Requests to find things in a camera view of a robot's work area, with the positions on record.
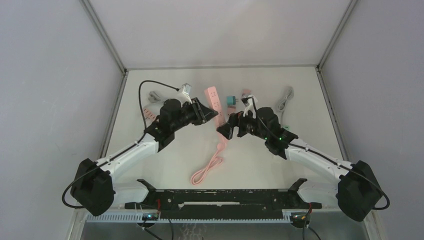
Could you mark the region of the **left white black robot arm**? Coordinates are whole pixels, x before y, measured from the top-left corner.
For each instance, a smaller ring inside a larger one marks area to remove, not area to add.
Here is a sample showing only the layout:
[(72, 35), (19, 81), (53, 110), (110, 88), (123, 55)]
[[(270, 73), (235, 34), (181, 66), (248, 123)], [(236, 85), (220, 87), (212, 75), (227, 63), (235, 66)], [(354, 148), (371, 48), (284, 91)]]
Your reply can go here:
[(174, 98), (152, 103), (158, 113), (150, 124), (144, 125), (142, 135), (128, 146), (96, 161), (83, 160), (73, 182), (62, 193), (62, 203), (69, 208), (86, 209), (93, 216), (126, 203), (138, 203), (145, 209), (153, 207), (157, 200), (154, 192), (138, 181), (117, 183), (117, 179), (138, 162), (167, 147), (175, 139), (176, 131), (190, 124), (205, 124), (219, 114), (198, 98), (191, 98), (190, 90), (191, 86), (185, 83), (175, 88)]

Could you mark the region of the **white power strip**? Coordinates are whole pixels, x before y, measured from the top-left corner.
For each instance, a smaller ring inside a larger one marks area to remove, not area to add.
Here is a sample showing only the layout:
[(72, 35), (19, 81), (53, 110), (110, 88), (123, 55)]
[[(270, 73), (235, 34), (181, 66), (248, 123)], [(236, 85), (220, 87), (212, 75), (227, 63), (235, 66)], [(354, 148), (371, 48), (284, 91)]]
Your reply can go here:
[(160, 109), (163, 106), (162, 102), (150, 103), (143, 108), (143, 115), (146, 120), (153, 122), (158, 115), (160, 115)]

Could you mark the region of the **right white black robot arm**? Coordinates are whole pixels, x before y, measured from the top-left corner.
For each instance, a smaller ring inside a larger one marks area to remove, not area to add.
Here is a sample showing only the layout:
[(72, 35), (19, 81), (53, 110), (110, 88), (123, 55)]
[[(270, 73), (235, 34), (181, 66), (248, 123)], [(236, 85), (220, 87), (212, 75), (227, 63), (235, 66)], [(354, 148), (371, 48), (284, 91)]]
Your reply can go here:
[(327, 180), (327, 183), (299, 180), (289, 194), (289, 203), (302, 208), (307, 203), (338, 207), (350, 219), (361, 222), (371, 211), (390, 207), (389, 196), (382, 190), (371, 167), (364, 161), (352, 163), (323, 153), (282, 127), (270, 107), (257, 108), (254, 96), (244, 98), (245, 109), (230, 114), (217, 127), (227, 140), (247, 134), (261, 138), (270, 153), (300, 164)]

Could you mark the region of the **teal plug adapter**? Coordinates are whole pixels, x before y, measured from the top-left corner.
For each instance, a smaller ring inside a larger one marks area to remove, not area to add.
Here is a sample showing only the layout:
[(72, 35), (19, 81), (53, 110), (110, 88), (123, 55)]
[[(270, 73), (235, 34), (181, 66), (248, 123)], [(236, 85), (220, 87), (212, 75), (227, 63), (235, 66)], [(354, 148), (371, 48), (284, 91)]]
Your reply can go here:
[(235, 106), (238, 102), (238, 99), (234, 95), (230, 95), (226, 97), (227, 106)]

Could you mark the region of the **pink power strip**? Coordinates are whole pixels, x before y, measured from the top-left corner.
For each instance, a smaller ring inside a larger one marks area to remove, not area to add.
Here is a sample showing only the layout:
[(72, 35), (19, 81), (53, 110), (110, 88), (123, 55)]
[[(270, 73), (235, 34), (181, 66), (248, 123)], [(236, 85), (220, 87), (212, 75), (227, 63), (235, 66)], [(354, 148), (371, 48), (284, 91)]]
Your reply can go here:
[[(221, 101), (218, 96), (218, 91), (215, 86), (208, 87), (204, 91), (206, 100), (208, 102), (208, 106), (210, 109), (213, 109), (218, 113), (217, 116), (213, 118), (215, 129), (224, 125), (226, 123), (224, 114), (223, 114), (223, 108), (221, 105)], [(228, 140), (219, 132), (217, 132), (217, 135), (219, 137), (219, 144), (217, 146), (218, 150), (224, 150), (227, 147)]]

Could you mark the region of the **pink plug adapter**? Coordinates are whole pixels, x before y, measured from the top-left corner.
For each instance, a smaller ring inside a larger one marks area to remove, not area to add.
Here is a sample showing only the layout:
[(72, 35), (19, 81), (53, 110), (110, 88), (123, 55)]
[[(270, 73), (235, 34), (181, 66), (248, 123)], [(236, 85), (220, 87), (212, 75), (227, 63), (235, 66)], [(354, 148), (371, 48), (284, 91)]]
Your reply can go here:
[(229, 114), (235, 113), (236, 112), (236, 107), (235, 106), (230, 106), (228, 108), (228, 112), (229, 112)]

